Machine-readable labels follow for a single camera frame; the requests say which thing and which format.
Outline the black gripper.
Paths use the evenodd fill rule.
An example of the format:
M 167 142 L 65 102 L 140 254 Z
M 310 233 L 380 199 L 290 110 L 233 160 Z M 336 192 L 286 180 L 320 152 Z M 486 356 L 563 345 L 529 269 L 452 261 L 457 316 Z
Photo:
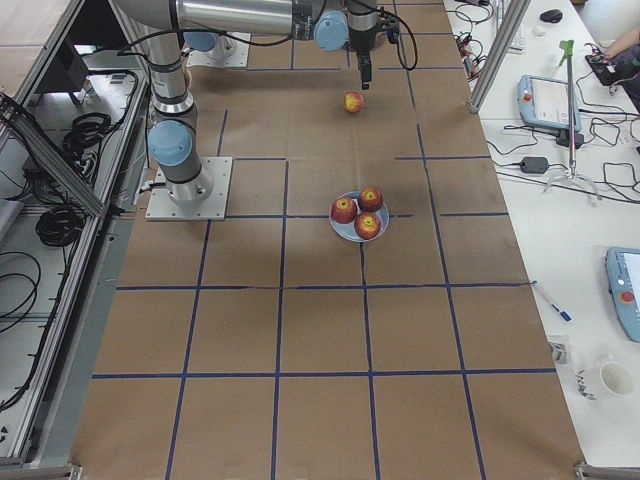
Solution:
M 356 50 L 353 46 L 349 46 L 349 53 L 355 58 L 355 65 L 360 73 L 361 89 L 368 90 L 372 81 L 373 55 L 379 49 L 377 44 L 367 52 Z

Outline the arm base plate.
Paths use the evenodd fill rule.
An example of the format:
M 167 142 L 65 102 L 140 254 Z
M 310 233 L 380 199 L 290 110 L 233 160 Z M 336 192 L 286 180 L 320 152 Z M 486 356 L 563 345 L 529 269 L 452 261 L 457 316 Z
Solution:
M 159 169 L 145 217 L 150 221 L 225 219 L 232 177 L 232 157 L 201 157 L 200 175 L 187 184 L 169 182 Z
M 210 32 L 189 32 L 184 39 L 189 47 L 188 67 L 245 68 L 251 39 L 248 33 L 232 32 L 229 38 Z

